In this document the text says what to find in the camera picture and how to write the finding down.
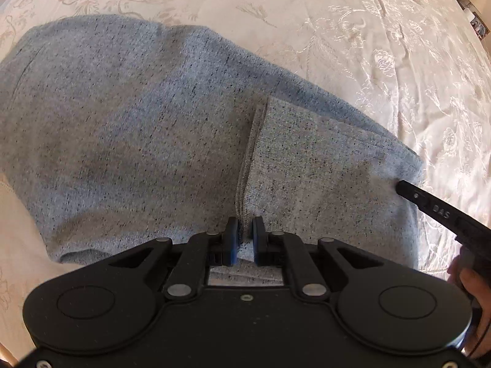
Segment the person's right hand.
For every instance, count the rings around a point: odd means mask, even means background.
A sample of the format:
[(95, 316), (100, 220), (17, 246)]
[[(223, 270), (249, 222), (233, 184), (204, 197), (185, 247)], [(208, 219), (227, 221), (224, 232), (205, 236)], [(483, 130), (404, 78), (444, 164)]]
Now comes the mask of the person's right hand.
[(467, 357), (478, 359), (490, 353), (490, 285), (475, 270), (463, 267), (461, 258), (462, 249), (449, 265), (448, 281), (455, 285), (462, 285), (482, 308), (479, 324), (467, 337), (464, 346)]

